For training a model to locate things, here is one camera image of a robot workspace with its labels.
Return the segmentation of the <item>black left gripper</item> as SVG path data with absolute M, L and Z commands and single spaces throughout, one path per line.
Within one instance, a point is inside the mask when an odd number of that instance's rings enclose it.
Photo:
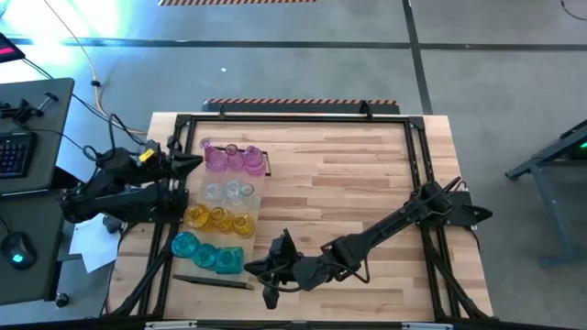
M 173 156 L 177 169 L 172 169 L 172 163 L 167 155 L 154 148 L 148 148 L 139 155 L 139 180 L 141 182 L 155 182 L 161 179 L 176 179 L 187 177 L 204 161 L 200 155 L 178 153 Z

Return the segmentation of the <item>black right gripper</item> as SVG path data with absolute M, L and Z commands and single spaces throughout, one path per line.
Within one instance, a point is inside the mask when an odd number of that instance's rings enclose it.
M 279 278 L 279 283 L 296 282 L 293 273 L 294 264 L 302 260 L 305 255 L 302 252 L 296 252 L 293 257 L 282 256 L 274 257 L 268 255 L 261 260 L 251 261 L 244 265 L 244 270 L 255 277 L 260 277 L 268 284 L 264 285 L 262 297 L 265 306 L 269 310 L 274 310 L 279 301 L 279 284 L 273 281 L 273 277 Z

